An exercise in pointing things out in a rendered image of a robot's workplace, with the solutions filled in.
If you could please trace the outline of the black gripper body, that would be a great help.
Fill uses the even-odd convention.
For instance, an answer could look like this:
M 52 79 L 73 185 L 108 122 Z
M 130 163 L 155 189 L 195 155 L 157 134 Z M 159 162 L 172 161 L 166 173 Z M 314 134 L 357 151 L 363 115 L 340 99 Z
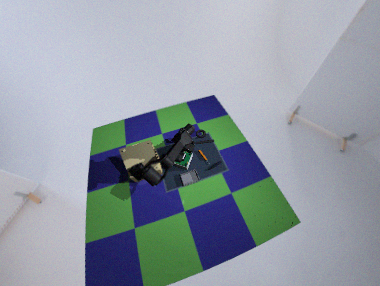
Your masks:
M 183 158 L 183 151 L 180 152 L 180 154 L 178 155 L 178 157 L 175 159 L 176 162 L 181 162 L 182 161 L 182 158 Z

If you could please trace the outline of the green circuit board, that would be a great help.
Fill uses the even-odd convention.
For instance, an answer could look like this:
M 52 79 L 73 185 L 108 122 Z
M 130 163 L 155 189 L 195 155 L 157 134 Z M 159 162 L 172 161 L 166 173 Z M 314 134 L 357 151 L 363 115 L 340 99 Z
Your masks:
M 188 164 L 189 159 L 191 157 L 191 155 L 189 155 L 189 154 L 192 154 L 192 153 L 188 153 L 188 152 L 185 152 L 185 151 L 184 151 L 184 153 L 186 154 L 185 160 L 181 161 L 180 163 L 175 161 L 175 163 L 183 165 L 183 166 L 185 166 L 186 163 Z

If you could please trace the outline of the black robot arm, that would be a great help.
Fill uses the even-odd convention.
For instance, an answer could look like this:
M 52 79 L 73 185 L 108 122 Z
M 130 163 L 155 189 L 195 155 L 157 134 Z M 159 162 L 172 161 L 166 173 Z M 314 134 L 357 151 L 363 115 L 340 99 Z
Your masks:
M 151 161 L 146 167 L 142 163 L 135 164 L 128 171 L 138 181 L 145 179 L 151 186 L 158 185 L 161 180 L 165 179 L 168 170 L 174 165 L 175 159 L 181 151 L 191 153 L 195 147 L 193 138 L 190 136 L 195 131 L 195 127 L 187 124 L 181 128 L 177 134 L 171 139 L 174 143 L 169 151 L 159 160 Z M 161 176 L 154 168 L 153 164 L 160 163 L 166 168 L 164 174 Z

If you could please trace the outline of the dark blue-grey mat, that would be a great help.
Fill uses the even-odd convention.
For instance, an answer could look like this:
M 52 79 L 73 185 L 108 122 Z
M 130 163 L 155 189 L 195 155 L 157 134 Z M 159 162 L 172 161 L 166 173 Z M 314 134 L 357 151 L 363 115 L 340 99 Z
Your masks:
M 206 133 L 204 138 L 199 138 L 197 136 L 192 137 L 195 147 L 191 153 L 193 153 L 192 160 L 188 167 L 188 170 L 176 167 L 173 165 L 167 172 L 165 179 L 163 179 L 164 188 L 166 193 L 176 190 L 178 188 L 184 187 L 180 174 L 195 170 L 197 171 L 198 177 L 200 181 L 212 178 L 214 176 L 223 174 L 228 170 L 227 164 L 225 163 L 221 153 L 219 152 L 215 142 L 196 144 L 199 141 L 213 140 L 210 133 Z M 174 143 L 173 143 L 174 144 Z M 156 148 L 156 152 L 159 156 L 159 159 L 162 158 L 169 149 L 173 146 L 173 144 L 169 144 L 160 148 Z M 204 154 L 207 158 L 207 161 L 202 157 L 199 153 L 199 150 Z M 222 163 L 221 163 L 221 162 Z M 219 163 L 218 163 L 219 162 Z M 219 165 L 218 165 L 218 164 Z M 210 164 L 210 165 L 209 165 Z M 216 165 L 215 165 L 216 164 Z M 217 166 L 218 165 L 218 166 Z M 214 168 L 213 168 L 213 167 Z M 215 167 L 216 166 L 216 167 Z M 212 169 L 210 169 L 212 167 Z M 210 170 L 208 170 L 210 169 Z

